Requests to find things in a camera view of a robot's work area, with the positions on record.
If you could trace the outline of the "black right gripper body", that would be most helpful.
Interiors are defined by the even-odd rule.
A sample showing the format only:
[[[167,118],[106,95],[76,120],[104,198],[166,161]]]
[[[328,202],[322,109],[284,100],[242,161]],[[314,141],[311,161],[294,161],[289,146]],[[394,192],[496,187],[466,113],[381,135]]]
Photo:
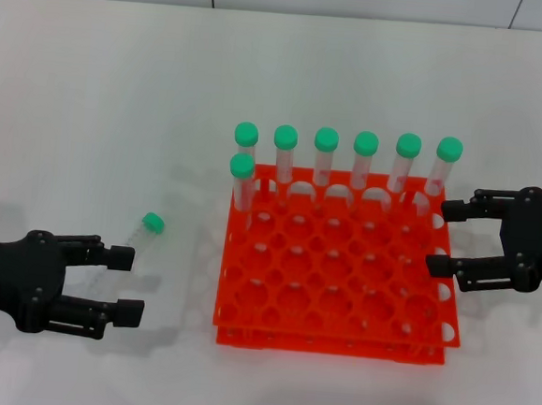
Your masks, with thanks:
[[[500,240],[512,287],[535,291],[542,282],[542,189],[527,187],[515,193],[501,223]]]

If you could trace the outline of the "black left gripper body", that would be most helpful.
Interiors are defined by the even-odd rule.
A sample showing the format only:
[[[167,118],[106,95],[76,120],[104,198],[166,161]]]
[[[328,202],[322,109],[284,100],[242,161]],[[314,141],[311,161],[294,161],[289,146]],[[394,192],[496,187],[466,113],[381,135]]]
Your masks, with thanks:
[[[21,332],[44,331],[65,276],[66,259],[52,233],[30,231],[23,239],[0,242],[0,311]]]

